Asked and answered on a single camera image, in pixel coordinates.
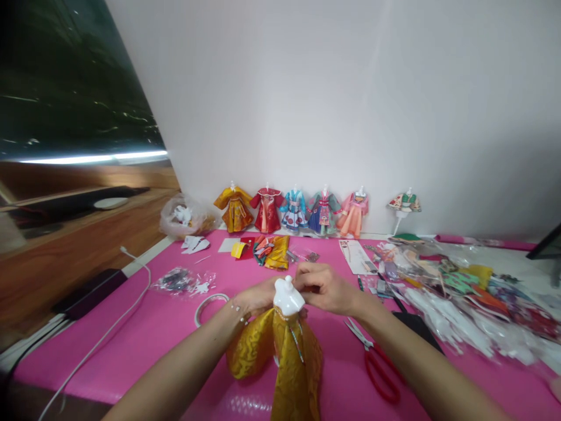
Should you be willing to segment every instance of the blue doll dress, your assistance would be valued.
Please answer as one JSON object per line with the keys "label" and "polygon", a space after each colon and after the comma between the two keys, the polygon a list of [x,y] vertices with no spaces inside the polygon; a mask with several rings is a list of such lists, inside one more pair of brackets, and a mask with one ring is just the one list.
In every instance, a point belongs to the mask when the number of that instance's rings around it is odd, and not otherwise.
{"label": "blue doll dress", "polygon": [[309,226],[316,233],[325,236],[337,232],[334,215],[341,213],[342,209],[333,193],[318,191],[310,199],[307,210],[310,213]]}
{"label": "blue doll dress", "polygon": [[298,231],[300,228],[307,228],[308,221],[304,210],[306,209],[306,201],[304,195],[300,190],[290,190],[286,196],[285,201],[279,208],[281,212],[285,212],[282,217],[281,224],[291,231]]}

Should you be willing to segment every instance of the embroidered dress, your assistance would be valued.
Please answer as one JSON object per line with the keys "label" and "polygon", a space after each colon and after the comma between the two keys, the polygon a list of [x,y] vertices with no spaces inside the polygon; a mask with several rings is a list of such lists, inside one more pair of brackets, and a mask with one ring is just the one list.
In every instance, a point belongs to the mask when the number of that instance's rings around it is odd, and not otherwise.
{"label": "embroidered dress", "polygon": [[334,215],[341,213],[341,205],[331,192],[319,191],[310,199],[308,226],[320,235],[334,234]]}
{"label": "embroidered dress", "polygon": [[222,220],[226,223],[229,233],[243,231],[253,221],[253,215],[246,208],[250,205],[250,200],[251,196],[241,188],[228,187],[214,201],[214,205],[219,209],[228,206]]}
{"label": "embroidered dress", "polygon": [[276,212],[278,206],[283,204],[284,198],[281,192],[272,188],[262,188],[250,202],[252,208],[259,206],[255,227],[264,234],[271,234],[281,229],[279,215]]}
{"label": "embroidered dress", "polygon": [[362,217],[368,213],[368,196],[366,193],[352,193],[343,203],[343,216],[337,222],[341,235],[352,234],[356,239],[361,237]]}
{"label": "embroidered dress", "polygon": [[407,193],[400,194],[392,200],[388,206],[397,211],[403,212],[421,212],[421,204],[417,195]]}
{"label": "embroidered dress", "polygon": [[308,227],[308,221],[303,212],[305,208],[306,201],[302,191],[290,190],[285,196],[285,203],[279,208],[281,212],[285,212],[281,224],[292,231]]}

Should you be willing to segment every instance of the pink cutting mat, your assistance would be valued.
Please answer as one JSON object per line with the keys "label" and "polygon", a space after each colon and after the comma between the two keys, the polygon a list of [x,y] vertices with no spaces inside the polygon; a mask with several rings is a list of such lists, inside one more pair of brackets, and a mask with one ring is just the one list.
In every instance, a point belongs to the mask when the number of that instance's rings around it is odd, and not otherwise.
{"label": "pink cutting mat", "polygon": [[[212,292],[233,296],[277,274],[259,267],[254,260],[235,261],[229,253],[218,253],[226,237],[226,231],[211,233],[207,237],[210,248],[191,256],[181,254],[180,243],[172,244],[149,263],[153,281],[176,266],[201,272],[214,271],[217,288]],[[377,242],[361,240],[363,244]],[[319,253],[319,262],[331,264],[358,288],[356,276],[348,268],[336,239],[293,237],[290,243]],[[206,256],[211,257],[193,265]],[[291,265],[282,275],[294,276],[295,272],[296,266]],[[87,316],[23,360],[16,371],[17,380],[58,389],[84,355],[137,299],[147,282],[147,272],[141,269]],[[194,331],[195,309],[204,298],[197,296],[191,301],[182,301],[149,291],[136,311],[115,328],[74,375],[65,392],[95,401],[117,402],[161,356]],[[393,301],[386,301],[386,306],[398,310]],[[364,347],[344,325],[344,318],[309,307],[308,323],[323,349],[322,419],[429,419],[414,394],[389,370],[387,372],[401,389],[401,402],[390,405],[378,395],[364,368]],[[511,416],[519,420],[560,419],[561,405],[549,392],[546,382],[535,374],[513,364],[493,364],[476,353],[455,357],[447,347],[442,348],[456,367],[483,387]],[[271,361],[260,375],[236,381],[222,358],[186,417],[269,419],[276,372]]]}

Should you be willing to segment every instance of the black power bank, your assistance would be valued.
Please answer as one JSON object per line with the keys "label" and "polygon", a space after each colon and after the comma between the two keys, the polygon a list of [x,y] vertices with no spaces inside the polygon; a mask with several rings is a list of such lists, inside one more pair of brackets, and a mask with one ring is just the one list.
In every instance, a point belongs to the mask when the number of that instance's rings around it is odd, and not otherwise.
{"label": "black power bank", "polygon": [[126,280],[126,275],[120,270],[106,269],[57,302],[52,310],[54,313],[66,314],[70,320],[78,320],[88,314]]}

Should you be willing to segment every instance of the yellow fabric piece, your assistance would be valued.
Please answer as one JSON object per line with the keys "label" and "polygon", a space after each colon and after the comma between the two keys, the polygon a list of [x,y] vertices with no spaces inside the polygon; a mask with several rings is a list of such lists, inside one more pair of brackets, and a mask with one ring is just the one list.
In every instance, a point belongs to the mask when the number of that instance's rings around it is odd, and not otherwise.
{"label": "yellow fabric piece", "polygon": [[[290,329],[296,336],[304,363]],[[226,359],[234,378],[243,379],[259,373],[275,354],[279,372],[271,420],[319,421],[317,389],[323,354],[314,333],[298,314],[284,318],[277,309],[261,314],[230,344]]]}
{"label": "yellow fabric piece", "polygon": [[269,269],[276,269],[283,271],[288,269],[288,259],[286,252],[288,251],[288,244],[290,236],[273,237],[273,251],[265,259],[265,267]]}
{"label": "yellow fabric piece", "polygon": [[232,257],[240,258],[241,254],[244,252],[244,247],[247,246],[245,243],[234,243],[232,246]]}
{"label": "yellow fabric piece", "polygon": [[236,187],[232,190],[230,187],[216,198],[214,205],[219,209],[224,209],[226,205],[228,210],[222,215],[222,220],[226,223],[228,232],[242,231],[253,221],[253,215],[247,207],[250,205],[251,196],[244,190]]}
{"label": "yellow fabric piece", "polygon": [[458,272],[477,276],[479,278],[479,288],[486,291],[489,285],[489,280],[493,275],[493,268],[481,265],[470,265],[469,268],[461,267],[458,269]]}

